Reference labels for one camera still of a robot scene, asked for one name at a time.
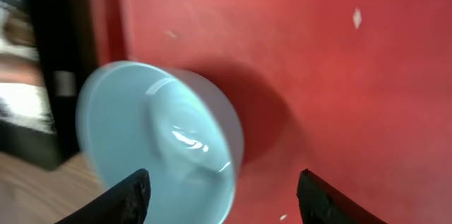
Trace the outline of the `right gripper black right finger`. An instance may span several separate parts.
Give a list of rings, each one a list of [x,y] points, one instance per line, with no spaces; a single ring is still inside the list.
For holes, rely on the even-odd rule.
[[[303,224],[386,224],[309,169],[299,174],[297,198]]]

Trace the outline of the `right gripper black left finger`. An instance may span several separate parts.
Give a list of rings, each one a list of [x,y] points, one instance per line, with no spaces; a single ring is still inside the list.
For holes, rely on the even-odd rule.
[[[149,173],[139,169],[56,224],[143,224],[150,195]]]

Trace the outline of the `small light blue bowl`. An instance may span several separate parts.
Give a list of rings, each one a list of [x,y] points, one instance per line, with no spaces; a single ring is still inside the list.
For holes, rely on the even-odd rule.
[[[244,133],[232,103],[207,78],[136,61],[102,66],[80,91],[76,129],[108,187],[148,171],[147,223],[219,224],[227,218]]]

